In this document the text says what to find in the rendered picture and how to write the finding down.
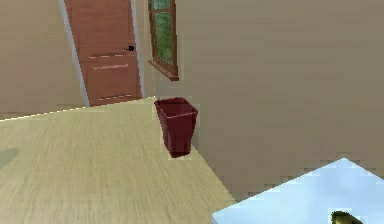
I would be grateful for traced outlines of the dark red waste bin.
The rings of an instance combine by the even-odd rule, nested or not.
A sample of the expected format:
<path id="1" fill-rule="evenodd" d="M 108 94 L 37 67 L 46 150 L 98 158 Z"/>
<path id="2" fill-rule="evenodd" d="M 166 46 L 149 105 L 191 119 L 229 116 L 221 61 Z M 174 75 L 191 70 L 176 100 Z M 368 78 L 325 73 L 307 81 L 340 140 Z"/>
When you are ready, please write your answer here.
<path id="1" fill-rule="evenodd" d="M 182 97 L 156 100 L 154 105 L 169 154 L 173 158 L 188 155 L 191 151 L 197 109 Z"/>

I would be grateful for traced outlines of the wooden framed window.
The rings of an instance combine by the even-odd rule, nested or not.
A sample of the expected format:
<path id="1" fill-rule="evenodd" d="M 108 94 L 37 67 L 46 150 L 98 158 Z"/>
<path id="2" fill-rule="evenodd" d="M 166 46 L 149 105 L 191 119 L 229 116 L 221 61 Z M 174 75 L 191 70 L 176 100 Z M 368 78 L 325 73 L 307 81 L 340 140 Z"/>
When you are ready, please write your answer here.
<path id="1" fill-rule="evenodd" d="M 149 63 L 170 81 L 178 81 L 176 2 L 148 0 L 152 59 Z"/>

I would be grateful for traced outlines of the brown wooden room door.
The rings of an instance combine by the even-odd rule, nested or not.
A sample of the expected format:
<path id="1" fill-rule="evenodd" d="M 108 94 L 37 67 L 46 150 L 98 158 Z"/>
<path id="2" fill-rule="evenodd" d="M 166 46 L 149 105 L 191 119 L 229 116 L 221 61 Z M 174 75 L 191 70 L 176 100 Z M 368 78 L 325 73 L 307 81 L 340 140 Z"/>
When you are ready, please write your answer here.
<path id="1" fill-rule="evenodd" d="M 89 104 L 140 99 L 131 0 L 63 1 Z"/>

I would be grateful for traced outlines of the pale blue glossy table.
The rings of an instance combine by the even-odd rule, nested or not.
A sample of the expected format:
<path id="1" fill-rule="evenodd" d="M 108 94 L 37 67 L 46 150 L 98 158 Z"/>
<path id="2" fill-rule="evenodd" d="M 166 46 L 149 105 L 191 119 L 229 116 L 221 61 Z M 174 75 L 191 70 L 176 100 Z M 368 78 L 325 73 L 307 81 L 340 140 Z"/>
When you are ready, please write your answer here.
<path id="1" fill-rule="evenodd" d="M 384 224 L 384 179 L 342 158 L 212 214 L 212 224 Z"/>

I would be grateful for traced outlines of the olive green round object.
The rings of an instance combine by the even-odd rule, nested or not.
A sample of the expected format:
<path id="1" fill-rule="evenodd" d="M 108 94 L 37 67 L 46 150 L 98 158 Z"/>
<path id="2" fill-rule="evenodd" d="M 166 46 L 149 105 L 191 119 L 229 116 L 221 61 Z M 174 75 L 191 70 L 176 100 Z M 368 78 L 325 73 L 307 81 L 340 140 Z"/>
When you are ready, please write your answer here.
<path id="1" fill-rule="evenodd" d="M 333 211 L 331 222 L 332 224 L 363 224 L 361 220 L 344 211 Z"/>

